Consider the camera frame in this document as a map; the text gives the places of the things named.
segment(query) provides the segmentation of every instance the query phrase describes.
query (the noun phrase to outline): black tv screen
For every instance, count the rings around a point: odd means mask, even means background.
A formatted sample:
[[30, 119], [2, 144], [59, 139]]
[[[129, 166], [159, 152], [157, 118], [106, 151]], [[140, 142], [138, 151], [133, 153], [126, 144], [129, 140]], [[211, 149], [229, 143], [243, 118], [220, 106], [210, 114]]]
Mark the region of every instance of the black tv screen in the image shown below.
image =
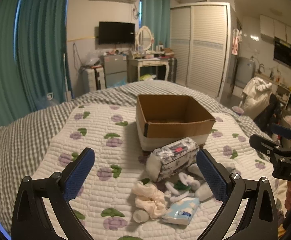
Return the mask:
[[134, 23], [99, 22], [99, 44], [132, 44], [134, 36]]

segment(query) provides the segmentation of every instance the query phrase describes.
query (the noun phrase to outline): screw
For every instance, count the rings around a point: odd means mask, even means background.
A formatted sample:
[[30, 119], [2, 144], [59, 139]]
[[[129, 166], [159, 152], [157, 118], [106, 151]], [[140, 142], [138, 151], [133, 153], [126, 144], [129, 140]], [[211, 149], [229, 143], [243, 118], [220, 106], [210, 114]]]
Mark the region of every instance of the screw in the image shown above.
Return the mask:
[[240, 175], [239, 175], [238, 173], [232, 173], [232, 174], [231, 174], [231, 177], [232, 177], [233, 179], [239, 179], [239, 178], [240, 178]]
[[54, 172], [53, 174], [52, 174], [52, 178], [54, 178], [54, 179], [57, 179], [57, 178], [59, 178], [61, 176], [61, 173], [60, 172]]
[[29, 180], [30, 180], [30, 176], [25, 176], [25, 177], [22, 179], [23, 182], [28, 182]]
[[261, 181], [262, 181], [263, 183], [268, 183], [268, 179], [267, 179], [266, 177], [262, 177], [262, 178], [261, 178]]

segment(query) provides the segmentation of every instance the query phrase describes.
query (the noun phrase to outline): blue tissue package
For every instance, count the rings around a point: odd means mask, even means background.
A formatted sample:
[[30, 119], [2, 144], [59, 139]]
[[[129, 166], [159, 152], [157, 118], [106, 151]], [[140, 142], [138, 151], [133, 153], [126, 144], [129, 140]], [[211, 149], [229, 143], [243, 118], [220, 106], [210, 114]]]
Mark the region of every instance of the blue tissue package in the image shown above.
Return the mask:
[[175, 202], [162, 216], [165, 223], [189, 225], [200, 204], [198, 198], [186, 197]]

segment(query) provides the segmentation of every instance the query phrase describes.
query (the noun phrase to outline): white sliding door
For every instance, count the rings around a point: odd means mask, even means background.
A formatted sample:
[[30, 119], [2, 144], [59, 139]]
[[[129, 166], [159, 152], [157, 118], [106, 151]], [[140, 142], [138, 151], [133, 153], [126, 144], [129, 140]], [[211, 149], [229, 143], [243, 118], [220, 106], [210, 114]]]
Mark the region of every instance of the white sliding door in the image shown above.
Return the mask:
[[223, 5], [200, 5], [192, 6], [191, 10], [191, 51], [186, 85], [216, 98], [225, 64], [227, 8]]
[[171, 43], [174, 56], [178, 59], [176, 83], [187, 83], [190, 49], [191, 8], [182, 7], [171, 10]]

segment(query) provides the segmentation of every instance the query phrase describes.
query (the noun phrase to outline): curtain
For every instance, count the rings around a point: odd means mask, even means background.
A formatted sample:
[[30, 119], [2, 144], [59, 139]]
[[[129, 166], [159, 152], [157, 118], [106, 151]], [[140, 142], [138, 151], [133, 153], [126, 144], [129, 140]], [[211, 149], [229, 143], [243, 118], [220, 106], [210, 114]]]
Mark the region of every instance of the curtain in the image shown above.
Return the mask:
[[17, 62], [32, 111], [47, 93], [65, 101], [65, 14], [67, 0], [21, 0]]
[[18, 0], [0, 0], [0, 126], [30, 113], [14, 58], [14, 28]]
[[141, 26], [147, 26], [155, 37], [155, 47], [161, 41], [170, 45], [170, 0], [141, 0]]

